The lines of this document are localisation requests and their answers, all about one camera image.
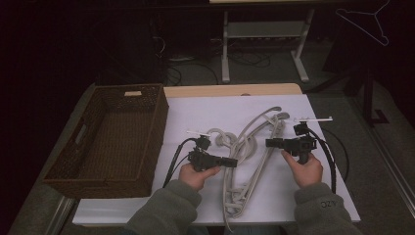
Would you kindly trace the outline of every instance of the person's left hand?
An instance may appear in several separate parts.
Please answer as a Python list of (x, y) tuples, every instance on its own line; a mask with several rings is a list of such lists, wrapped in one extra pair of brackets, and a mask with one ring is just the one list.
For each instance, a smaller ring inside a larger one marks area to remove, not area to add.
[(199, 192), (199, 190), (204, 188), (205, 180), (216, 175), (218, 172), (220, 172), (219, 166), (197, 172), (192, 164), (184, 164), (180, 168), (179, 180), (187, 183), (190, 187)]

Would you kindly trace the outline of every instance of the metal hanger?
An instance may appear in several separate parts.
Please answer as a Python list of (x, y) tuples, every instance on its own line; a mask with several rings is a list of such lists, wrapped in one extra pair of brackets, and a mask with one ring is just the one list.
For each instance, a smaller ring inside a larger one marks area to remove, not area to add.
[[(366, 34), (368, 34), (369, 36), (371, 36), (373, 39), (375, 39), (376, 41), (378, 41), (379, 43), (381, 43), (383, 46), (387, 46), (389, 44), (389, 40), (388, 38), (384, 35), (384, 31), (382, 30), (382, 26), (379, 23), (378, 20), (378, 13), (380, 11), (382, 11), (382, 9), (384, 9), (389, 3), (391, 2), (391, 0), (388, 0), (388, 2), (383, 5), (378, 11), (374, 12), (374, 13), (365, 13), (365, 12), (354, 12), (354, 11), (347, 11), (345, 9), (338, 9), (336, 11), (336, 14), (338, 16), (340, 16), (341, 18), (345, 19), (346, 21), (348, 21), (349, 23), (355, 25), (356, 27), (360, 28), (362, 31), (364, 31)], [(348, 19), (347, 16), (344, 16), (342, 14), (357, 14), (357, 15), (365, 15), (365, 16), (371, 16), (375, 19), (376, 24), (379, 27), (380, 32), (382, 33), (382, 38), (378, 39), (376, 36), (372, 35), (371, 33), (369, 33), (366, 29), (364, 29), (362, 26), (360, 26), (358, 23), (353, 22), (352, 20)]]

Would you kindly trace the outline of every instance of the hand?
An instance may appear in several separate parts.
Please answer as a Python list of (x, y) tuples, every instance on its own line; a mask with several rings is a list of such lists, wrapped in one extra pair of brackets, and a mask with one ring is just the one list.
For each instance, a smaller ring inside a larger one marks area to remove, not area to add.
[(220, 172), (220, 167), (215, 166), (201, 172), (195, 171), (191, 164), (184, 164), (180, 168), (179, 180), (187, 183), (197, 192), (204, 188), (205, 180)]
[(294, 175), (294, 180), (300, 188), (321, 182), (323, 166), (313, 154), (308, 154), (308, 162), (306, 164), (297, 163), (296, 160), (293, 159), (293, 156), (284, 150), (281, 154), (290, 166)]

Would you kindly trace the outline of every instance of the hanger on wall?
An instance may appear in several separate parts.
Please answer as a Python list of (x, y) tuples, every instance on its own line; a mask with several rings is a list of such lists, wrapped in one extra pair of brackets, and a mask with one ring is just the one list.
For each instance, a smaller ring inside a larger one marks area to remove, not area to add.
[[(360, 28), (361, 30), (363, 30), (366, 34), (368, 34), (369, 36), (371, 36), (373, 39), (375, 39), (376, 41), (378, 41), (379, 43), (381, 43), (383, 46), (387, 46), (389, 44), (389, 40), (388, 38), (384, 35), (384, 31), (382, 30), (382, 26), (379, 23), (378, 20), (378, 13), (380, 11), (382, 11), (382, 9), (384, 9), (391, 0), (388, 0), (388, 2), (383, 5), (378, 11), (374, 12), (374, 13), (365, 13), (365, 12), (354, 12), (354, 11), (347, 11), (345, 9), (338, 9), (336, 11), (336, 14), (338, 16), (340, 16), (341, 18), (345, 19), (346, 21), (348, 21), (349, 23), (355, 25), (356, 27)], [(372, 21), (375, 21), (380, 33), (381, 33), (381, 38), (378, 38), (377, 36), (374, 36), (373, 34), (371, 34), (370, 32), (368, 32), (365, 28), (363, 28), (361, 25), (359, 25), (358, 23), (354, 22), (350, 17), (352, 16), (360, 16), (360, 17), (370, 17), (372, 19)]]

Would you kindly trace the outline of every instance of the person's right hand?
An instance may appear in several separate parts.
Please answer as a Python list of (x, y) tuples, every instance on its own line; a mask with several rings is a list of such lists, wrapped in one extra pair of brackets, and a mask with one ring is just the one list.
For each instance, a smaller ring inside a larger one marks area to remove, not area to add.
[(293, 159), (293, 156), (284, 150), (281, 154), (290, 166), (294, 175), (294, 180), (300, 188), (321, 182), (323, 166), (313, 154), (308, 154), (308, 162), (306, 164), (297, 163), (297, 161)]

